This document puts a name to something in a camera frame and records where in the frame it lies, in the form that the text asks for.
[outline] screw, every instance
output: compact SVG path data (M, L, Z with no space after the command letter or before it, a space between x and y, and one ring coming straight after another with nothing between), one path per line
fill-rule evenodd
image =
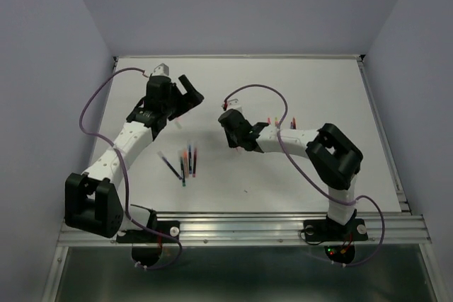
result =
M364 226L363 224L359 224L357 226L357 232L360 234L360 235L364 235L367 233L367 227Z
M306 226L304 232L305 232L307 235L309 235L309 236L314 235L314 228L313 228L313 226Z
M172 226L170 228L170 236L176 237L177 235L179 235L179 228L176 226Z

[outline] orange marker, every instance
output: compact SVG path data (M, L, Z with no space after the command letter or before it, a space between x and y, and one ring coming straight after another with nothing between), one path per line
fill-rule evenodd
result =
M189 178L189 160L187 157L187 150L184 150L184 175Z

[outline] glass panel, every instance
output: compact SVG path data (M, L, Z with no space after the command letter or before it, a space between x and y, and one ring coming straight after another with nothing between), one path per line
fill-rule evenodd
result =
M356 260L373 247L356 248ZM171 268L134 268L130 248L69 250L57 301L435 301L418 245L385 245L357 268L323 248L192 248Z

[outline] black mount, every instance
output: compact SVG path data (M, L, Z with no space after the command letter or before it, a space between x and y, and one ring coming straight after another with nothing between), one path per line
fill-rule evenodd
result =
M94 193L94 199L88 196ZM67 226L112 238L121 226L123 210L115 186L72 173L64 184L64 220Z
M252 126L242 113L235 109L222 113L219 123L225 130L230 148L240 146L247 151L263 152L256 143L256 139L260 136L261 130L269 125L268 123L256 123Z
M165 233L166 235L170 235L170 229L173 227L180 228L180 222L179 221L157 221L157 216L156 214L151 214L153 216L153 225L147 225L147 228L150 228L152 230L158 231L159 233ZM152 234L148 233L145 230L127 230L124 235L120 236L118 235L116 237L116 242L117 243L126 243L126 244L142 244L142 243L147 243L147 244L152 244L152 243L157 243L160 242L162 244L165 243L174 243L171 240L167 238L161 238L159 240L159 237Z
M310 243L344 241L350 235L355 242L368 240L365 221L356 219L356 216L357 210L354 210L354 214L344 226L327 216L326 219L307 219L304 221L304 238Z
M167 125L167 120L174 120L185 114L205 99L195 90L183 74L179 81L187 91L182 94L176 83L167 76L151 76L147 82L147 94L137 103L127 116L128 122L140 122L151 128L153 139Z
M306 154L329 187L347 190L360 171L362 152L333 124L326 123L307 144Z
M167 76L149 77L146 95L126 120L143 123L151 129L155 139L167 120L183 115L205 99L185 75L178 79L186 90L185 94ZM65 223L72 228L112 238L121 227L122 205L114 184L107 178L94 180L87 174L72 173L64 184L64 200Z

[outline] pen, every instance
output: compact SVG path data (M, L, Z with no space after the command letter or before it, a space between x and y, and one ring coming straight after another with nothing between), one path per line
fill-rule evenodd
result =
M195 170L197 169L197 147L193 151L193 170L192 170L192 177L195 177Z
M175 168L170 164L170 162L168 162L167 158L164 156L164 154L162 152L158 152L157 153L161 159L164 161L164 163L168 166L168 168L173 171L173 173L176 175L176 177L179 179L179 180L182 180L182 177L176 172Z
M189 144L189 175L192 175L192 146Z
M187 159L187 150L184 150L184 175L189 177L189 162Z
M185 187L184 160L182 156L180 157L180 162L181 162L181 176L183 179L183 186Z

